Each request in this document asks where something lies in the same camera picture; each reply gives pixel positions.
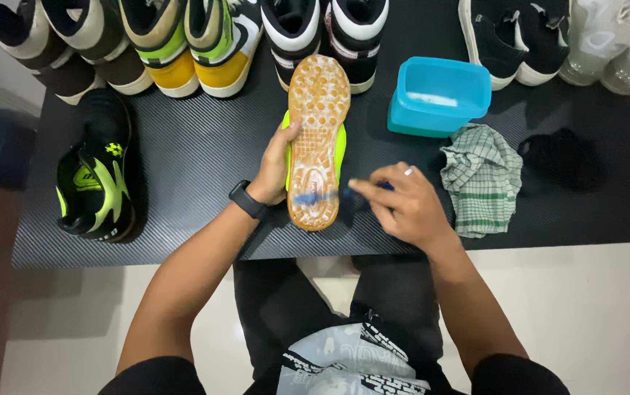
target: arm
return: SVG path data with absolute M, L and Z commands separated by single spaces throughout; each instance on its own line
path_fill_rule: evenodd
M 277 204 L 284 199 L 285 147 L 298 131 L 296 123 L 279 127 L 269 142 L 259 174 L 247 187 L 258 202 Z M 156 356 L 193 361 L 193 321 L 258 223 L 231 202 L 164 260 L 132 319 L 116 375 Z
M 395 191 L 377 187 L 379 181 L 390 182 Z M 400 162 L 373 172 L 369 181 L 351 180 L 349 186 L 369 200 L 386 233 L 430 258 L 444 323 L 469 377 L 487 356 L 529 358 L 447 222 L 434 187 L 417 167 Z

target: floor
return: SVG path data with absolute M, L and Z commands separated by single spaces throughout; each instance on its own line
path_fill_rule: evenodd
M 469 256 L 534 361 L 553 370 L 573 394 L 630 394 L 630 244 Z M 357 278 L 343 262 L 313 258 L 300 265 L 333 309 L 347 314 Z M 15 271 L 0 393 L 97 393 L 113 376 L 157 267 Z M 443 336 L 440 364 L 451 384 L 469 393 L 458 352 L 445 330 Z M 249 387 L 252 369 L 232 272 L 200 312 L 191 343 L 209 394 L 241 394 Z

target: smartwatch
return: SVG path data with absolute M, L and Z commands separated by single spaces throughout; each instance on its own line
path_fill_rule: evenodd
M 269 213 L 269 206 L 264 203 L 259 203 L 254 200 L 253 197 L 247 193 L 247 185 L 250 182 L 242 180 L 232 188 L 229 193 L 229 199 L 237 203 L 240 209 L 244 210 L 253 219 L 263 220 Z

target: checkered cloth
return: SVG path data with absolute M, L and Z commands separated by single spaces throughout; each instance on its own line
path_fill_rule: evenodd
M 456 232 L 466 238 L 507 232 L 522 182 L 522 158 L 488 125 L 466 124 L 440 148 L 440 173 L 456 212 Z

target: hand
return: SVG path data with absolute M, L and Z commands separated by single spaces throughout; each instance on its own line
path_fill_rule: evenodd
M 287 128 L 278 125 L 274 137 L 264 151 L 259 173 L 247 187 L 249 196 L 266 204 L 278 204 L 285 199 L 285 177 L 288 167 L 285 163 L 285 147 L 300 133 L 300 122 L 291 121 Z
M 393 185 L 395 191 L 376 185 L 383 181 Z M 434 187 L 417 167 L 399 162 L 376 170 L 369 181 L 351 179 L 349 187 L 368 199 L 371 210 L 389 235 L 415 245 L 430 256 L 438 247 L 460 245 Z

